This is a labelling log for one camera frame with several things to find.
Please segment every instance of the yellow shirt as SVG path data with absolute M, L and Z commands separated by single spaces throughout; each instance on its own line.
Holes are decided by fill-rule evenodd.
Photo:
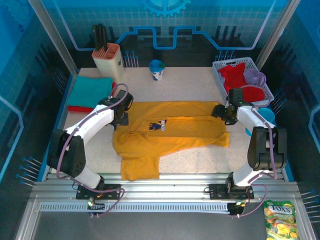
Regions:
M 113 147 L 122 157 L 122 180 L 158 179 L 159 157 L 180 150 L 229 146 L 220 118 L 211 116 L 218 102 L 133 102 L 128 126 L 118 126 Z

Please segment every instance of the white plastic basket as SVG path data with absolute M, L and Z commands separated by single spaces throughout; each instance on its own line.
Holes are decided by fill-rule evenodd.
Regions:
M 256 70 L 258 70 L 254 61 L 251 59 L 251 57 L 242 57 L 242 58 L 235 58 L 235 59 L 229 59 L 229 60 L 214 61 L 212 63 L 212 75 L 213 75 L 213 78 L 216 82 L 216 85 L 219 88 L 219 91 L 221 93 L 224 104 L 227 103 L 228 94 L 226 92 L 226 89 L 225 89 L 223 83 L 221 82 L 221 80 L 219 78 L 218 70 L 222 69 L 223 67 L 225 67 L 227 65 L 231 65 L 234 67 L 240 63 L 245 63 L 246 69 L 255 68 Z M 263 88 L 263 92 L 264 92 L 264 100 L 254 101 L 254 102 L 252 102 L 253 105 L 265 105 L 269 102 L 269 98 L 271 98 L 271 101 L 273 101 L 275 99 L 274 95 L 272 94 L 272 92 L 268 88 L 267 84 L 264 84 L 264 86 L 262 86 L 262 88 Z

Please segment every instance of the snack bag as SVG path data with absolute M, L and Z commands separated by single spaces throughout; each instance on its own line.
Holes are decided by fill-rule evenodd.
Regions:
M 296 210 L 289 201 L 263 203 L 267 240 L 299 240 Z

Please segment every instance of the white robotic arm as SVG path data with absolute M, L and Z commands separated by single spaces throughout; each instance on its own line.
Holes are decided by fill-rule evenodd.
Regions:
M 226 125 L 234 125 L 239 121 L 252 135 L 247 162 L 240 169 L 230 173 L 226 179 L 226 186 L 211 184 L 210 198 L 247 199 L 248 192 L 253 193 L 250 185 L 256 178 L 286 165 L 287 131 L 266 121 L 252 104 L 245 103 L 241 88 L 231 89 L 227 105 L 217 105 L 212 111 L 212 116 L 221 118 Z
M 63 154 L 60 171 L 91 189 L 103 190 L 103 177 L 87 166 L 85 145 L 107 124 L 112 124 L 115 128 L 119 125 L 128 125 L 128 114 L 125 111 L 130 108 L 132 101 L 131 94 L 120 90 L 116 97 L 102 99 L 94 110 L 77 124 L 66 130 L 54 130 L 47 164 L 54 169 L 58 168 L 63 147 L 67 139 L 72 136 Z
M 86 121 L 74 134 L 74 137 L 79 136 L 81 139 L 83 139 L 83 145 L 86 146 L 89 140 L 98 132 L 100 131 L 105 125 L 110 124 L 114 120 L 114 110 L 113 109 L 107 109 L 105 111 L 102 111 L 98 113 L 99 110 L 105 108 L 106 106 L 103 104 L 99 104 L 95 107 L 95 109 L 88 114 L 90 116 L 91 114 L 94 114 L 93 117 L 91 117 L 88 121 Z M 83 120 L 79 121 L 77 124 L 67 128 L 65 131 L 67 134 L 71 134 L 74 129 L 78 128 L 79 124 Z M 84 164 L 83 170 L 80 172 L 78 176 L 75 177 L 77 181 L 80 183 L 85 184 L 89 188 L 95 189 L 100 180 L 101 177 L 99 174 L 93 172 L 87 165 L 87 161 Z

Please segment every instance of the purple cloth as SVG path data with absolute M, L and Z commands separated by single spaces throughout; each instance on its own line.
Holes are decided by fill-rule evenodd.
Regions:
M 246 84 L 256 85 L 262 87 L 266 81 L 267 77 L 262 72 L 259 72 L 255 68 L 246 68 L 243 73 Z
M 222 85 L 224 85 L 224 84 L 225 84 L 226 79 L 221 75 L 221 73 L 220 73 L 220 72 L 218 72 L 218 75 L 219 75 L 220 81 L 222 82 Z

